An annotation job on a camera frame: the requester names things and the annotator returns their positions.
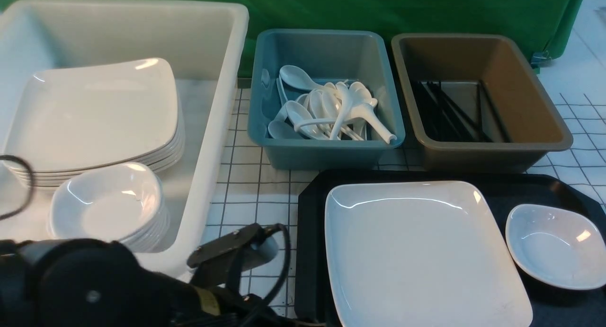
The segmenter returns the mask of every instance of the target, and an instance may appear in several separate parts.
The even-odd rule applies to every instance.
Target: square plate
[[[482,194],[465,182],[341,185],[325,206],[342,325],[528,327],[533,312]]]
[[[45,70],[27,83],[4,152],[36,172],[101,167],[164,148],[177,122],[175,77],[162,58]]]

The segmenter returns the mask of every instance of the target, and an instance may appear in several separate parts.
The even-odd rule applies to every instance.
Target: green backdrop
[[[5,8],[15,0],[0,0]],[[257,35],[270,28],[354,29],[389,43],[402,32],[478,32],[515,40],[524,54],[559,57],[581,0],[208,0],[241,3],[250,24],[240,76],[250,76]]]

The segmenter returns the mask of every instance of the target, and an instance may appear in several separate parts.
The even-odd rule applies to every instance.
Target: yellow label
[[[203,290],[198,287],[194,288],[197,292],[197,296],[200,298],[200,308],[202,311],[207,312],[210,315],[219,316],[221,314],[221,309],[214,294],[208,290]]]

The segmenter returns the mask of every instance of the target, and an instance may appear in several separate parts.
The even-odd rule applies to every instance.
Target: black tray
[[[299,318],[339,327],[330,290],[324,244],[324,205],[331,189],[352,183],[462,180],[475,185],[486,198],[504,235],[509,211],[518,204],[542,204],[588,217],[606,236],[606,215],[600,204],[550,176],[530,174],[445,174],[380,170],[328,170],[299,195],[294,310]],[[518,269],[533,308],[532,327],[606,326],[606,289],[561,290],[543,284]]]

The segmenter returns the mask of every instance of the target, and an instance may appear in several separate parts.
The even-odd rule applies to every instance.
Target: plastic tub
[[[392,50],[426,169],[524,172],[547,152],[567,150],[572,145],[565,122],[510,39],[497,35],[401,34],[392,39]],[[453,100],[463,110],[474,107],[465,103],[474,99],[465,96],[457,99],[457,90],[483,80],[512,142],[430,139],[420,119],[411,80],[442,81],[445,91],[453,94]],[[496,128],[489,123],[484,129]]]
[[[161,57],[177,78],[185,152],[160,172],[171,226],[156,252],[136,254],[149,270],[180,276],[199,245],[214,193],[249,15],[240,4],[169,0],[23,0],[0,15],[0,139],[24,85],[40,70]],[[24,189],[0,169],[0,212]],[[1,222],[0,236],[44,240],[50,195]]]
[[[364,83],[379,101],[376,114],[397,137],[386,144],[372,131],[367,141],[272,139],[267,125],[280,110],[276,79],[285,64],[299,66],[314,81]],[[303,92],[286,87],[290,100]],[[277,169],[370,168],[386,150],[402,144],[404,126],[383,39],[372,32],[273,29],[257,39],[251,81],[249,136]]]

